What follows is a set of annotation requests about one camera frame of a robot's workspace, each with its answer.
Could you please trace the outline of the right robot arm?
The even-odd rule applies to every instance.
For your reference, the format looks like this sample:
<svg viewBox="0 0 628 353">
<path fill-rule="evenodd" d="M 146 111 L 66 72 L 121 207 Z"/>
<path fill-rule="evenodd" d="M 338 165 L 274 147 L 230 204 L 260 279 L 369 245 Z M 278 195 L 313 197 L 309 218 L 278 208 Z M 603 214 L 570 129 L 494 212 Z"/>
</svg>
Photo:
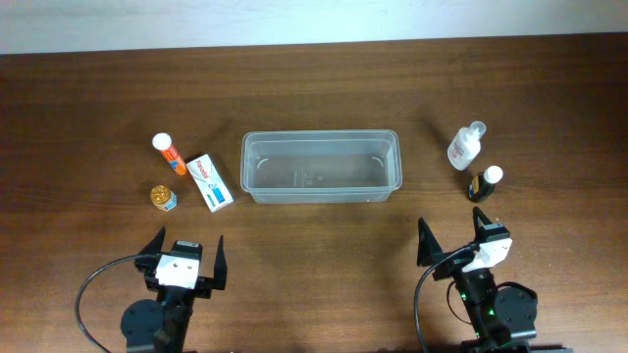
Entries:
<svg viewBox="0 0 628 353">
<path fill-rule="evenodd" d="M 537 336 L 538 294 L 513 281 L 495 282 L 491 268 L 507 257 L 512 245 L 509 230 L 492 222 L 479 207 L 472 210 L 474 239 L 445 252 L 427 222 L 418 220 L 417 265 L 426 269 L 413 296 L 415 330 L 423 351 L 427 342 L 420 327 L 420 293 L 428 277 L 451 279 L 458 291 L 475 338 L 461 343 L 463 352 L 530 352 Z"/>
</svg>

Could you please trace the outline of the dark bottle white cap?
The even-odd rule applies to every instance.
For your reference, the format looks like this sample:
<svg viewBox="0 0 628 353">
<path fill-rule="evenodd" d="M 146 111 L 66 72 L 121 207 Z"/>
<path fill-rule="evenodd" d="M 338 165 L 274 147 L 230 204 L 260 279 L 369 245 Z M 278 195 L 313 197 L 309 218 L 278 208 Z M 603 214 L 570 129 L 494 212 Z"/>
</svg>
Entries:
<svg viewBox="0 0 628 353">
<path fill-rule="evenodd" d="M 496 185 L 503 178 L 503 170 L 499 166 L 490 166 L 484 172 L 477 174 L 468 187 L 468 198 L 474 203 L 484 202 L 494 191 Z"/>
</svg>

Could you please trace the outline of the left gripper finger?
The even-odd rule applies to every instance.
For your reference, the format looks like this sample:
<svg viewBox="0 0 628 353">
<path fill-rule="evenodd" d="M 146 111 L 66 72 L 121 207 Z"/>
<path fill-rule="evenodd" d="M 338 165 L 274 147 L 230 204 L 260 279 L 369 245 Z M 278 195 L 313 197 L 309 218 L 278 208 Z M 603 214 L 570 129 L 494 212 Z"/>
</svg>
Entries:
<svg viewBox="0 0 628 353">
<path fill-rule="evenodd" d="M 214 276 L 212 287 L 214 289 L 225 289 L 228 278 L 228 265 L 224 251 L 224 237 L 221 236 L 214 263 Z"/>
<path fill-rule="evenodd" d="M 155 237 L 150 240 L 143 249 L 139 252 L 139 255 L 154 255 L 160 254 L 163 246 L 163 242 L 166 235 L 166 228 L 161 227 Z"/>
</svg>

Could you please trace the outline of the white spray bottle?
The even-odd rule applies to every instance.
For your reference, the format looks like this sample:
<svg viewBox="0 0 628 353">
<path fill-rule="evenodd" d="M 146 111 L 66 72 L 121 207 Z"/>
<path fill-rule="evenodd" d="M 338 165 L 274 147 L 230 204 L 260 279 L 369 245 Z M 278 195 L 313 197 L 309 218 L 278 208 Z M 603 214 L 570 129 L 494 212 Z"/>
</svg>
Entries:
<svg viewBox="0 0 628 353">
<path fill-rule="evenodd" d="M 480 140 L 486 130 L 484 123 L 476 121 L 457 132 L 446 151 L 448 160 L 455 169 L 464 171 L 477 157 L 481 150 Z"/>
</svg>

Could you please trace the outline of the small gold-lid balm jar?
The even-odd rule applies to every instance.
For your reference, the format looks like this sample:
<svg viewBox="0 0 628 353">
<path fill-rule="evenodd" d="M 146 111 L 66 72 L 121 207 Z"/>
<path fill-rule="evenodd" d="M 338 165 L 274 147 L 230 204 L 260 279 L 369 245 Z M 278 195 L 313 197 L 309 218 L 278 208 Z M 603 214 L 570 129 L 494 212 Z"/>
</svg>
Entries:
<svg viewBox="0 0 628 353">
<path fill-rule="evenodd" d="M 151 202 L 158 209 L 169 212 L 178 204 L 177 195 L 167 186 L 157 185 L 150 192 Z"/>
</svg>

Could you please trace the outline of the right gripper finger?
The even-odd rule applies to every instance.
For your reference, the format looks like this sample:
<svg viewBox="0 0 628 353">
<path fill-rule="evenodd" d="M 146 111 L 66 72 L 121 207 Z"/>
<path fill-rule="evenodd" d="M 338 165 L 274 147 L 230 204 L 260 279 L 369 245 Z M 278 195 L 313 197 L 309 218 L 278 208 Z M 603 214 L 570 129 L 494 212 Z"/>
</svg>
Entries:
<svg viewBox="0 0 628 353">
<path fill-rule="evenodd" d="M 417 266 L 431 267 L 441 261 L 445 253 L 423 218 L 418 220 L 418 233 Z"/>
<path fill-rule="evenodd" d="M 479 230 L 481 227 L 488 226 L 493 223 L 478 206 L 473 208 L 472 213 L 475 230 Z"/>
</svg>

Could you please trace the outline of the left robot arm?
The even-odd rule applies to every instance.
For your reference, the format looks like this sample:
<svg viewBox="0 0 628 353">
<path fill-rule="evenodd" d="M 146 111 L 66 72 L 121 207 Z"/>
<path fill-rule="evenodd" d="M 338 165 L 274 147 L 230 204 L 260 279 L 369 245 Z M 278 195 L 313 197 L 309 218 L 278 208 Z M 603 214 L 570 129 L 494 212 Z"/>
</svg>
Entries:
<svg viewBox="0 0 628 353">
<path fill-rule="evenodd" d="M 182 352 L 194 301 L 209 299 L 213 291 L 227 285 L 223 239 L 218 243 L 213 275 L 203 277 L 199 274 L 203 247 L 178 240 L 164 252 L 165 235 L 161 228 L 134 260 L 147 289 L 157 297 L 138 300 L 123 313 L 120 329 L 128 352 Z"/>
</svg>

